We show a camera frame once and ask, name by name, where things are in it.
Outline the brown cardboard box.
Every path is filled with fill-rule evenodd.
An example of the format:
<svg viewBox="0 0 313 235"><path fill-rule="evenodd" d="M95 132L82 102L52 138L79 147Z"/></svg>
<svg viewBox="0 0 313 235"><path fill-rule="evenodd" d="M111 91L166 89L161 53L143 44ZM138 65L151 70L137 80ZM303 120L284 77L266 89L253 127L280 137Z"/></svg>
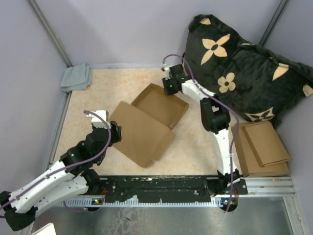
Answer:
<svg viewBox="0 0 313 235"><path fill-rule="evenodd" d="M132 103L121 101L110 116L121 126L115 148L142 168L159 161L172 144L173 128L188 110L187 102L149 84Z"/></svg>

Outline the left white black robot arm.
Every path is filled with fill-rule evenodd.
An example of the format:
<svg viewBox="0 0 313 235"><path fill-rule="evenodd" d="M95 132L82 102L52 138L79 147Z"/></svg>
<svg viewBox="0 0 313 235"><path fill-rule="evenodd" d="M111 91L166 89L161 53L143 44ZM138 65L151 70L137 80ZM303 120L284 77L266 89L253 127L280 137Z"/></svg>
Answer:
<svg viewBox="0 0 313 235"><path fill-rule="evenodd" d="M50 207L71 197L97 194L102 187L93 165L100 165L106 150L122 140L121 126L111 121L93 127L85 140L68 149L47 171L19 190L0 194L3 217L13 231L20 231Z"/></svg>

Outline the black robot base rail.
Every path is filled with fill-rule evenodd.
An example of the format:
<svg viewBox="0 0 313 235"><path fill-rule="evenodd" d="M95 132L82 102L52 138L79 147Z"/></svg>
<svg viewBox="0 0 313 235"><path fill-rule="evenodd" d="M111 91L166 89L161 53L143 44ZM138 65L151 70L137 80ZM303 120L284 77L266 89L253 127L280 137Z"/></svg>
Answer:
<svg viewBox="0 0 313 235"><path fill-rule="evenodd" d="M100 176L86 195L104 196L105 202L124 202L136 196L140 203L210 202L229 197L230 187L212 175Z"/></svg>

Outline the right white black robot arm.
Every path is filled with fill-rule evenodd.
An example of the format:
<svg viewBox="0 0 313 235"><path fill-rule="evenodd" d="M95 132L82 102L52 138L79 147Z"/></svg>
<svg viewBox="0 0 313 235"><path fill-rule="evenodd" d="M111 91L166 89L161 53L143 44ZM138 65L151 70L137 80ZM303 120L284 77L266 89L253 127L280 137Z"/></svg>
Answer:
<svg viewBox="0 0 313 235"><path fill-rule="evenodd" d="M230 113L216 94L202 87L192 76L183 72L181 64L163 64L165 72L162 79L166 96L181 92L200 105L201 122L207 132L215 138L218 160L218 188L211 189L211 195L234 192L235 183L240 181L239 171L233 161L232 146L229 142Z"/></svg>

